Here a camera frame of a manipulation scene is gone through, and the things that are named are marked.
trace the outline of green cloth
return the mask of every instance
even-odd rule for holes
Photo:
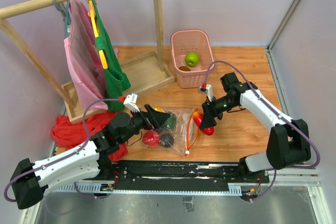
[[[105,83],[106,83],[106,98],[118,98],[122,96],[122,91],[131,86],[125,73],[122,72],[116,54],[114,53],[110,37],[106,32],[103,22],[99,16],[97,3],[91,0],[96,12],[96,22],[99,30],[99,37],[95,38],[97,50],[103,50],[107,69],[104,69]],[[121,111],[125,108],[122,102],[106,102],[109,111]]]

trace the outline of clothes hanger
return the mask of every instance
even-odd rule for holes
[[[56,7],[56,9],[59,12],[61,12],[63,17],[64,17],[63,18],[63,21],[64,21],[64,37],[67,38],[67,37],[69,37],[68,26],[71,24],[71,17],[70,17],[70,13],[69,13],[70,1],[67,1],[67,5],[65,7],[65,10],[59,7],[56,0],[52,0],[52,2],[54,3],[54,6]]]
[[[94,36],[97,38],[97,37],[99,37],[99,29],[98,29],[98,26],[97,26],[97,23],[96,23],[96,13],[94,12],[95,9],[93,7],[93,3],[92,3],[91,0],[86,0],[86,2],[89,5],[90,12],[89,12],[88,15],[91,18],[93,33],[94,33]],[[99,50],[98,53],[99,53],[99,57],[100,57],[100,61],[101,61],[101,64],[103,66],[103,69],[107,69],[108,65],[107,65],[107,61],[106,61],[106,57],[105,57],[104,51],[103,50]]]

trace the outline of pink basket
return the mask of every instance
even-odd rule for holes
[[[208,66],[214,61],[207,34],[201,30],[177,31],[173,33],[171,43],[177,84],[181,88],[199,87],[204,82]],[[187,66],[184,61],[189,52],[199,55],[200,61],[195,67]],[[187,66],[191,71],[182,71],[179,69],[181,66]]]

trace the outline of wooden table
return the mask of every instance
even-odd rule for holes
[[[120,62],[140,55],[155,47],[123,47],[117,46]],[[164,49],[164,59],[174,72],[170,47]],[[257,85],[262,94],[280,109],[273,79],[270,73],[264,48],[261,47],[213,47],[213,56],[217,60],[226,60],[241,70],[244,75]],[[233,70],[224,64],[217,64],[209,75],[208,83],[213,86],[216,97],[225,94],[220,78]],[[198,93],[197,88],[182,89],[177,83],[171,84],[159,91],[138,98],[140,108],[148,103],[162,108],[199,108],[205,101],[205,94]],[[139,135],[129,140],[133,143]],[[228,161],[236,162],[241,157],[262,152],[266,149],[268,133],[263,125],[247,110],[238,113],[224,113],[222,121],[215,127],[212,136],[201,134],[191,148],[189,156],[178,156],[168,150],[144,148],[141,141],[129,147],[125,159],[150,160],[188,160],[188,161]]]

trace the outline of plastic bag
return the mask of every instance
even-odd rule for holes
[[[192,120],[193,109],[161,109],[154,108],[157,111],[171,114],[170,118],[160,129],[146,131],[142,137],[143,146],[146,148],[160,148],[173,153],[185,156],[188,154],[187,144],[187,125],[189,123],[189,140],[197,126]]]

